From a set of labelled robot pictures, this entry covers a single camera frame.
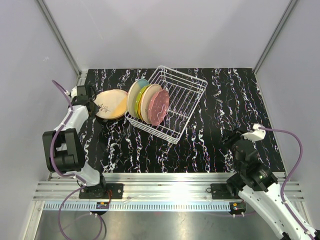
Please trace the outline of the pink scalloped plate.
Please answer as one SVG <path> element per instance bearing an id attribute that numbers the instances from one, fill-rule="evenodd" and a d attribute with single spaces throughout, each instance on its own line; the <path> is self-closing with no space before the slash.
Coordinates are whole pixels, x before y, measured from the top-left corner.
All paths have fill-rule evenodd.
<path id="1" fill-rule="evenodd" d="M 148 105 L 147 116 L 152 126 L 158 126 L 165 118 L 170 104 L 169 92 L 162 89 L 156 92 Z"/>

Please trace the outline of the white wire dish rack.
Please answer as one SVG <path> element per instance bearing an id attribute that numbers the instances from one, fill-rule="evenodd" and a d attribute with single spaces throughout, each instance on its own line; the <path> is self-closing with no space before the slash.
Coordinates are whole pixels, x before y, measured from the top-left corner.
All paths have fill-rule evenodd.
<path id="1" fill-rule="evenodd" d="M 158 126 L 153 126 L 138 117 L 131 116 L 128 110 L 125 118 L 134 127 L 169 143 L 177 144 L 208 83 L 206 80 L 162 65 L 158 66 L 146 80 L 149 84 L 160 85 L 162 90 L 165 89 L 169 93 L 169 107 L 164 120 Z"/>

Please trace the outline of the green polka dot plate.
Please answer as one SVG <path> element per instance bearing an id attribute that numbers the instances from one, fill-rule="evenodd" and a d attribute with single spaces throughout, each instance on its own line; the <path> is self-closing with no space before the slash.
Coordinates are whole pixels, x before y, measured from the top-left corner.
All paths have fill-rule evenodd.
<path id="1" fill-rule="evenodd" d="M 137 118 L 142 119 L 141 116 L 141 99 L 144 94 L 144 92 L 151 86 L 151 84 L 148 84 L 141 88 L 141 90 L 138 92 L 137 97 L 135 98 L 134 103 L 134 112 Z"/>

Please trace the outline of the blue cream branch plate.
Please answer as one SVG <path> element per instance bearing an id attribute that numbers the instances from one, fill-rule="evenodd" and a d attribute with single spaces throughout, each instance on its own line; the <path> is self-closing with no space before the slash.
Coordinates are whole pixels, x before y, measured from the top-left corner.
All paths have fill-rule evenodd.
<path id="1" fill-rule="evenodd" d="M 131 85 L 128 91 L 127 111 L 132 117 L 137 117 L 137 114 L 135 113 L 135 104 L 138 93 L 143 87 L 147 86 L 148 84 L 149 82 L 146 79 L 139 79 Z"/>

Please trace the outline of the pink cream branch plate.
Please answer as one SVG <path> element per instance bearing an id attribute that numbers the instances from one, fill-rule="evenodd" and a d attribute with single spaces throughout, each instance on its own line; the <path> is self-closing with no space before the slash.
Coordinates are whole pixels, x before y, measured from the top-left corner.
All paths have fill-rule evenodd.
<path id="1" fill-rule="evenodd" d="M 162 90 L 162 87 L 159 84 L 151 84 L 151 86 L 148 87 L 147 90 L 142 95 L 142 99 L 140 102 L 140 113 L 141 113 L 141 117 L 142 117 L 141 120 L 143 120 L 147 124 L 151 123 L 151 121 L 148 117 L 149 104 L 150 104 L 153 96 L 157 92 L 159 92 L 160 90 Z"/>

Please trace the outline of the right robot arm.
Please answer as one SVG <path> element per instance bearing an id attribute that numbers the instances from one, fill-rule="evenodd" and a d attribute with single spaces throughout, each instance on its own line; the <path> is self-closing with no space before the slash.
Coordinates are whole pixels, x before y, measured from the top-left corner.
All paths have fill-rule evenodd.
<path id="1" fill-rule="evenodd" d="M 231 151 L 235 171 L 226 181 L 228 196 L 248 203 L 280 240 L 318 240 L 319 230 L 298 213 L 285 196 L 284 184 L 258 159 L 254 142 L 265 135 L 265 129 L 258 127 L 252 132 L 237 128 L 223 136 L 222 144 Z"/>

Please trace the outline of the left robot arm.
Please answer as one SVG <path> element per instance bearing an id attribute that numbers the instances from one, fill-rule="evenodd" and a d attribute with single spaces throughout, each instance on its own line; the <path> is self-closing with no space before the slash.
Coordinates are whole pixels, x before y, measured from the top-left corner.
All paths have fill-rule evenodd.
<path id="1" fill-rule="evenodd" d="M 62 122 L 42 135 L 47 169 L 62 178 L 71 177 L 80 186 L 81 199 L 101 199 L 108 187 L 102 173 L 86 162 L 85 150 L 78 136 L 84 122 L 99 111 L 94 103 L 97 94 L 91 85 L 80 85 L 67 91 L 52 81 L 67 100 L 67 113 Z"/>

